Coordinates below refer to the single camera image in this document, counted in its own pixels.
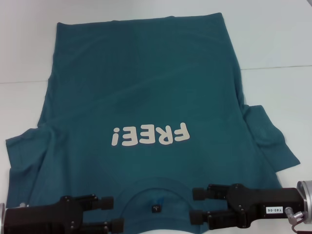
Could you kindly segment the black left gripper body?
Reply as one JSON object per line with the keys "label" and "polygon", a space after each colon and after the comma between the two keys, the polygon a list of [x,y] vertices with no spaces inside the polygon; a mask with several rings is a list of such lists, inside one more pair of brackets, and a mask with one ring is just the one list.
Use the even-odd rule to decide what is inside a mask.
{"label": "black left gripper body", "polygon": [[7,209],[4,234],[78,234],[83,210],[72,197],[46,206]]}

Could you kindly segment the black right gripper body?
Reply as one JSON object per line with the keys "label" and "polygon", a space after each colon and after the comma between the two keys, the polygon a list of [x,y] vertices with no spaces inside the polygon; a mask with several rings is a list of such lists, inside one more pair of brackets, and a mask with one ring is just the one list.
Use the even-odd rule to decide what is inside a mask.
{"label": "black right gripper body", "polygon": [[243,229],[258,219],[286,218],[287,207],[294,213],[302,211],[302,196],[296,188],[249,189],[235,184],[228,189],[226,200],[235,214],[233,224]]}

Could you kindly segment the blue shirt with FREE print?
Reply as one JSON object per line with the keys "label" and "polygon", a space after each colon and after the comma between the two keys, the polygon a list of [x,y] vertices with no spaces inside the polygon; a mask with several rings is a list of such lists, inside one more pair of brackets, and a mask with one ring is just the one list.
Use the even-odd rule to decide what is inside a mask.
{"label": "blue shirt with FREE print", "polygon": [[300,162],[264,108],[245,104],[241,72],[220,13],[57,24],[51,75],[37,127],[6,141],[7,206],[62,196],[112,196],[124,234],[202,234],[192,189],[241,183],[280,188]]}

